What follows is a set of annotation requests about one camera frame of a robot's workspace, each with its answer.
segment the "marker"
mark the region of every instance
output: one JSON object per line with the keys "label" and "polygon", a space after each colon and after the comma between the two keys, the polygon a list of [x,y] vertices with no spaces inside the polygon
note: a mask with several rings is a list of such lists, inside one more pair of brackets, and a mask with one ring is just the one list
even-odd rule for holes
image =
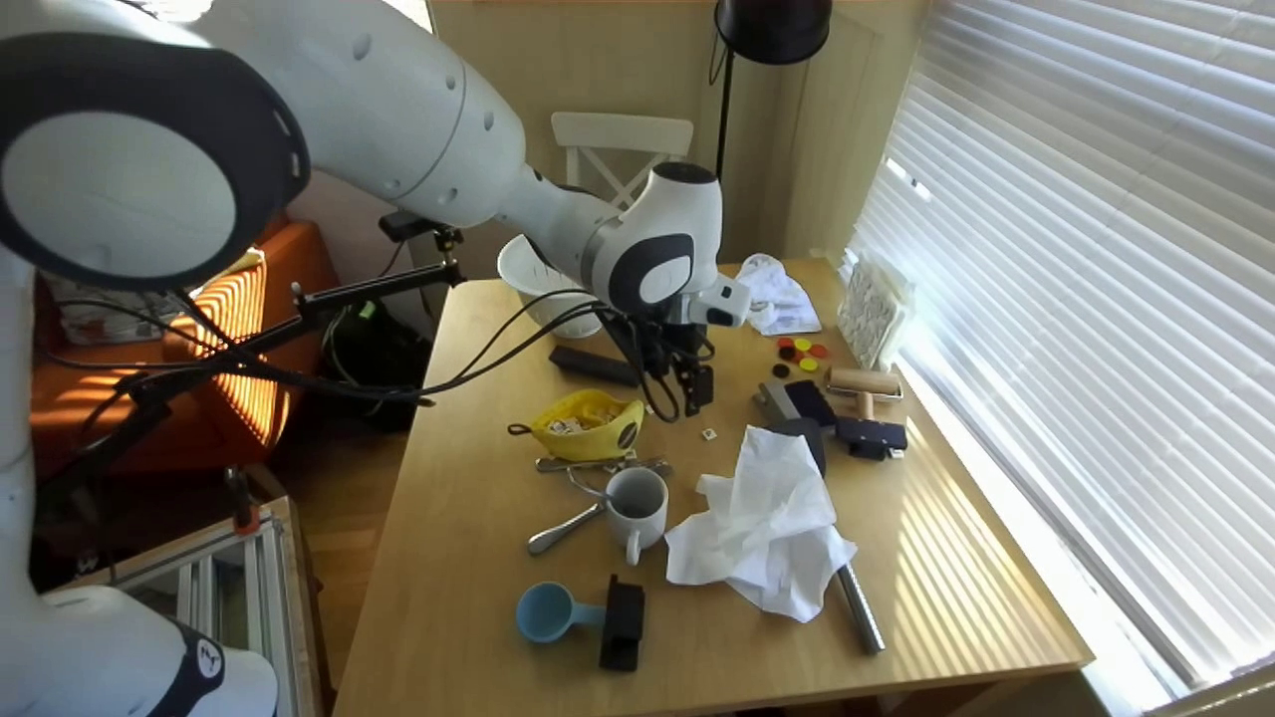
{"label": "marker", "polygon": [[872,618],[872,607],[868,607],[868,598],[865,598],[862,576],[856,576],[849,566],[841,566],[841,571],[838,571],[838,584],[841,584],[841,595],[845,595],[845,607],[849,607],[849,618],[853,618],[853,630],[856,630],[862,649],[865,649],[868,657],[872,657],[872,655],[884,655],[884,636],[880,636],[880,630],[876,630],[876,618]]}

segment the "window blinds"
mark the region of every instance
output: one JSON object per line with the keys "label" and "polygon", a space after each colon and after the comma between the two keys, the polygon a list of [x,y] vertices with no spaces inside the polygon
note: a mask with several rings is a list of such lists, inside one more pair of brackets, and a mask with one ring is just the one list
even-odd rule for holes
{"label": "window blinds", "polygon": [[853,251],[1164,657],[1275,649],[1275,0],[942,0]]}

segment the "tissue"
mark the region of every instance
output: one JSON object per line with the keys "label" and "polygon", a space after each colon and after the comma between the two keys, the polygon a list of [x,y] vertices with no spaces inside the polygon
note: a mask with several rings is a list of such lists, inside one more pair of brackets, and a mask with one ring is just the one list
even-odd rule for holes
{"label": "tissue", "polygon": [[674,584],[731,582],[765,614],[813,620],[849,566],[825,478],[797,434],[744,432],[735,478],[703,478],[706,510],[667,533]]}
{"label": "tissue", "polygon": [[805,333],[822,331],[805,287],[788,279],[784,262],[772,254],[748,254],[739,283],[748,287],[748,325],[756,333]]}

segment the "spoon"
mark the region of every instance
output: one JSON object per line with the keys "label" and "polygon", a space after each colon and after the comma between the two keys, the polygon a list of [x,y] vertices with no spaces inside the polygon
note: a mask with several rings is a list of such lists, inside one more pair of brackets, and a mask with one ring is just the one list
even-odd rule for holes
{"label": "spoon", "polygon": [[585,526],[591,518],[598,518],[606,510],[606,497],[598,497],[593,505],[578,510],[573,518],[546,526],[540,533],[526,538],[526,552],[550,552],[557,541],[567,541],[578,526]]}

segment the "wooden tabletop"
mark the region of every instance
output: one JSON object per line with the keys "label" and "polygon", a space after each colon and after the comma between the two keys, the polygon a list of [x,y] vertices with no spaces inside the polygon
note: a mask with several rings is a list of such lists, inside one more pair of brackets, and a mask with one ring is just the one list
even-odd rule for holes
{"label": "wooden tabletop", "polygon": [[[833,272],[795,262],[795,279],[833,323]],[[445,300],[425,384],[457,375],[518,310],[501,283],[461,283]],[[524,319],[494,355],[526,340]],[[674,465],[670,526],[706,510],[703,474],[735,474],[744,428],[760,428],[756,384],[777,363],[772,340],[748,325],[712,331],[719,404],[682,422],[648,420],[638,453]],[[524,541],[585,505],[557,478],[533,474],[541,448],[508,434],[578,385],[533,343],[488,380],[437,394],[420,412],[378,538],[338,712],[725,712],[748,704],[805,704],[865,692],[918,692],[982,683],[1027,683],[1079,668],[1085,641],[1023,559],[1004,541],[986,502],[930,448],[918,406],[910,453],[849,457],[828,448],[838,526],[856,541],[856,576],[876,610],[884,655],[862,657],[849,610],[828,588],[822,618],[797,627],[755,610],[731,584],[670,584],[667,547],[627,566],[606,523],[582,526],[554,552]],[[646,588],[638,672],[598,668],[598,630],[557,647],[516,633],[516,600],[533,582],[567,582],[582,600],[606,600],[606,582]]]}

